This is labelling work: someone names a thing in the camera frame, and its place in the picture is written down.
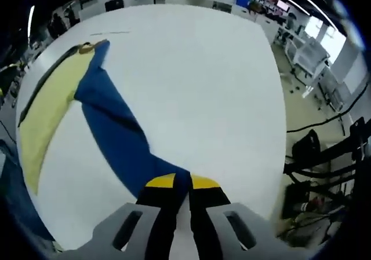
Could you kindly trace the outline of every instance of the window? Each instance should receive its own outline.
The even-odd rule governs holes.
[[[316,38],[319,33],[319,30],[321,29],[322,24],[323,24],[323,21],[312,16],[310,17],[309,22],[307,26],[305,27],[305,32],[309,36]]]
[[[333,27],[328,27],[326,34],[321,40],[322,47],[329,53],[329,61],[334,63],[345,43],[345,36],[336,31]]]

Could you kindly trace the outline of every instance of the black chair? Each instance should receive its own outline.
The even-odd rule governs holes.
[[[104,7],[106,8],[106,12],[117,10],[120,8],[123,8],[123,0],[112,0],[107,1],[104,4]]]

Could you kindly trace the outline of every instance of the white tabletop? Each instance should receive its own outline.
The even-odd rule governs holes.
[[[286,125],[279,73],[261,27],[184,5],[98,15],[72,27],[33,63],[20,89],[17,120],[57,58],[77,43],[104,38],[111,46],[103,68],[151,152],[216,180],[232,202],[269,218],[283,171]],[[37,196],[30,193],[35,208],[65,249],[87,242],[96,224],[136,201],[101,154],[79,102],[49,144],[38,190]]]

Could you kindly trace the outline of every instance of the blue and yellow garment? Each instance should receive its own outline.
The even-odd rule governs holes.
[[[146,136],[101,65],[109,41],[73,47],[39,82],[21,114],[21,159],[26,183],[37,193],[42,162],[72,100],[82,103],[89,128],[117,177],[138,197],[155,177],[189,172],[150,153]],[[181,191],[185,195],[186,187]]]

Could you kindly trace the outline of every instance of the yellow cloth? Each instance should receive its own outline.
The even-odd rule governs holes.
[[[49,142],[74,99],[78,84],[93,56],[94,49],[65,59],[41,87],[20,125],[23,174],[35,194]]]

